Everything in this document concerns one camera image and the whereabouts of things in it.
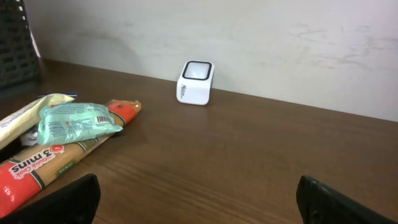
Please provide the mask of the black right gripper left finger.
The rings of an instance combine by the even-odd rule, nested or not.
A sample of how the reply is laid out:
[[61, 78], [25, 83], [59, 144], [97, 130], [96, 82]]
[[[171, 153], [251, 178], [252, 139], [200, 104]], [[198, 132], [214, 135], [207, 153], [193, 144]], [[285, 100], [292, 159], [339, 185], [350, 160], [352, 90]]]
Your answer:
[[1, 218], [1, 224], [92, 224], [100, 198], [97, 176], [87, 174]]

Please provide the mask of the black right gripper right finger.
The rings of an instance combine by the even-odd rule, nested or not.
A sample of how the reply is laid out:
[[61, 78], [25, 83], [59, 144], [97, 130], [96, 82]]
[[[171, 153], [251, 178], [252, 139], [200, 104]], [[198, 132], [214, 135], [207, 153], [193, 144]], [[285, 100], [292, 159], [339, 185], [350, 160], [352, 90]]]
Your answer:
[[300, 178], [296, 201], [304, 224], [397, 224], [308, 175]]

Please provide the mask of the teal tissue pack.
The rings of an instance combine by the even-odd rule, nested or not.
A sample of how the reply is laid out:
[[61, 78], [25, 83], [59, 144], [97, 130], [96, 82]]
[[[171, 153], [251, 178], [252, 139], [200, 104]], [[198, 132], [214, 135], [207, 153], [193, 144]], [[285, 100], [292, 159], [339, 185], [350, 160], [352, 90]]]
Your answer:
[[22, 146], [33, 146], [37, 143], [37, 130], [30, 129], [19, 137]]

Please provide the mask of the orange spaghetti pack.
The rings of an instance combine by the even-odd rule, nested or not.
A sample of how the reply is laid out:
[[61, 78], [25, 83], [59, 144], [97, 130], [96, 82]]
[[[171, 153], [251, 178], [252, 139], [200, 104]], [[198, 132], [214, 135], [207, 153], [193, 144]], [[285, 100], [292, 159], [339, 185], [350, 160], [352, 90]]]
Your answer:
[[[122, 127], [142, 109], [139, 101], [111, 100], [104, 106]], [[38, 194], [113, 134], [68, 144], [36, 144], [4, 161], [1, 164], [1, 216], [7, 216]]]

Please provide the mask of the mint green wipes pack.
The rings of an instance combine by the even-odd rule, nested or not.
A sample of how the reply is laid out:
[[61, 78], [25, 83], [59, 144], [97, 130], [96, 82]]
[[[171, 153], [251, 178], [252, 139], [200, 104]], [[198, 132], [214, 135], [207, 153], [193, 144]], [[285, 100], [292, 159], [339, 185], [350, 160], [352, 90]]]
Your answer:
[[104, 105], [64, 103], [44, 106], [40, 112], [37, 144], [68, 144], [113, 134], [123, 129]]

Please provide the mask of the cream blue snack bag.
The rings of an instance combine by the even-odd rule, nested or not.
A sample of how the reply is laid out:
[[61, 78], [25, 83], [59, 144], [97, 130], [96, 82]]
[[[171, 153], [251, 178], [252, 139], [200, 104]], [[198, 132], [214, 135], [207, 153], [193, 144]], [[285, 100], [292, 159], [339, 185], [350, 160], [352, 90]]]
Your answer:
[[75, 98], [52, 93], [45, 95], [1, 120], [1, 149], [40, 121], [39, 112], [45, 106], [72, 102]]

